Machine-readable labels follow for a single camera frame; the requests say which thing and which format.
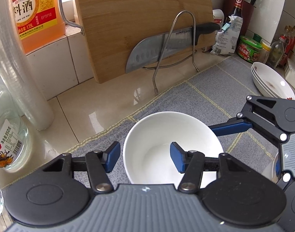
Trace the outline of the white plate with fruit print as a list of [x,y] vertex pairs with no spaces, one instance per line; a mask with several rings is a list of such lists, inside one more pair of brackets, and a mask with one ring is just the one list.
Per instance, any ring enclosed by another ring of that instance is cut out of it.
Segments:
[[254,62],[251,72],[253,82],[263,96],[295,100],[292,88],[274,69],[261,62]]

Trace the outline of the large white bowl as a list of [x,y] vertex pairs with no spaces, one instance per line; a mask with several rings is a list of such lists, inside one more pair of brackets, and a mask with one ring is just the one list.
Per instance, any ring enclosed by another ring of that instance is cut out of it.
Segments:
[[125,139],[123,162],[132,184],[179,185],[183,174],[170,156],[170,145],[216,158],[223,147],[213,131],[200,120],[179,112],[159,112],[137,122]]

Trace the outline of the grey checked table mat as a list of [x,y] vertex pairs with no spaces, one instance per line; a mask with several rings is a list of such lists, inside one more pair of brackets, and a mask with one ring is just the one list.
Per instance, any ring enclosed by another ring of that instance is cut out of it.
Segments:
[[64,152],[82,156],[103,150],[113,141],[124,143],[134,124],[153,113],[181,112],[207,125],[234,117],[246,97],[258,93],[250,65],[236,56],[204,55],[202,60],[199,74],[188,64],[162,71],[161,94],[157,96],[150,85],[150,73],[136,71],[104,84],[91,79],[52,98],[53,124],[44,131],[30,127],[30,160],[18,172],[0,170],[1,188]]

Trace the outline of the small clear oil bottle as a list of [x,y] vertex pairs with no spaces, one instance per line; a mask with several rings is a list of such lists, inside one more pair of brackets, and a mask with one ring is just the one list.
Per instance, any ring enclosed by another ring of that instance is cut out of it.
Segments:
[[278,41],[272,43],[271,50],[269,52],[269,57],[266,64],[272,68],[276,68],[279,64],[281,57],[284,54],[284,43],[286,42],[286,37],[281,35]]

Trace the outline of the green lidded red tub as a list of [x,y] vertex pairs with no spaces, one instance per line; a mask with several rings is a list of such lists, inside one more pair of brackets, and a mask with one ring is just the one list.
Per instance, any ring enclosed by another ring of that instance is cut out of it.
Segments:
[[250,63],[256,62],[261,50],[262,45],[256,40],[247,36],[240,36],[240,42],[237,47],[237,55],[240,58]]

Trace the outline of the white plastic food bag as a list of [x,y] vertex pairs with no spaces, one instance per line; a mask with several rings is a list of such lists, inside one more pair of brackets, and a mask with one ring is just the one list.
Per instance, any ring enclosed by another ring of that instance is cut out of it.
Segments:
[[223,25],[221,31],[217,32],[216,43],[212,46],[211,51],[213,55],[232,55],[235,52],[243,18],[233,15],[229,19],[229,22]]

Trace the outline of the glass jar green lid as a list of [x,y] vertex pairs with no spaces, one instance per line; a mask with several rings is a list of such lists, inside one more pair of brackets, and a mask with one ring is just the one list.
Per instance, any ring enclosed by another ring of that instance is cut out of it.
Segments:
[[16,172],[31,153],[31,137],[7,87],[0,84],[0,168]]

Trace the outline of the dark soy sauce bottle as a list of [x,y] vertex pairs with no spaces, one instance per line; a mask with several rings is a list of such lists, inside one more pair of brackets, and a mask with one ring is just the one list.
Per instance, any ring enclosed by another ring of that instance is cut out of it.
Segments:
[[228,16],[225,19],[224,24],[230,24],[231,23],[231,17],[236,16],[242,18],[242,8],[243,8],[244,0],[235,0],[234,7],[232,9],[232,12],[228,14]]

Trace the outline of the dark red utensil holder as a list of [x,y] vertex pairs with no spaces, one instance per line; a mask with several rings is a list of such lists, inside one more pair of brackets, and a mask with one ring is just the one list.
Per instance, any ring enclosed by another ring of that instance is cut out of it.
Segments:
[[255,6],[244,1],[243,5],[240,7],[236,7],[237,3],[236,0],[224,0],[222,11],[224,14],[224,21],[223,24],[228,22],[229,16],[231,15],[238,15],[242,16],[243,24],[240,31],[241,36],[245,36],[247,33],[247,28],[250,24],[250,20],[252,18]]

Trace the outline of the plastic wrap roll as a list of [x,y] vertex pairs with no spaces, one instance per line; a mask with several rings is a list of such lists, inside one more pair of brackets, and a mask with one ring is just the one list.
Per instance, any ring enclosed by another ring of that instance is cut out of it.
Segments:
[[50,127],[54,113],[30,73],[11,0],[0,0],[0,76],[31,124],[37,130]]

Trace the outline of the bamboo cutting board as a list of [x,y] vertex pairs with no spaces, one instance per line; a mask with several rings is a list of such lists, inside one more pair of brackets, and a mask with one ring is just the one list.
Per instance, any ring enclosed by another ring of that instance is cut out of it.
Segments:
[[143,39],[211,22],[211,0],[75,0],[94,79],[125,73],[132,49]]

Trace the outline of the orange cooking wine bottle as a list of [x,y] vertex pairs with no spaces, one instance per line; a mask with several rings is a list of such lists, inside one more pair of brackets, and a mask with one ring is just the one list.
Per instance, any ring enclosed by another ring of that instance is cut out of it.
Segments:
[[19,38],[25,53],[65,34],[58,0],[11,0]]

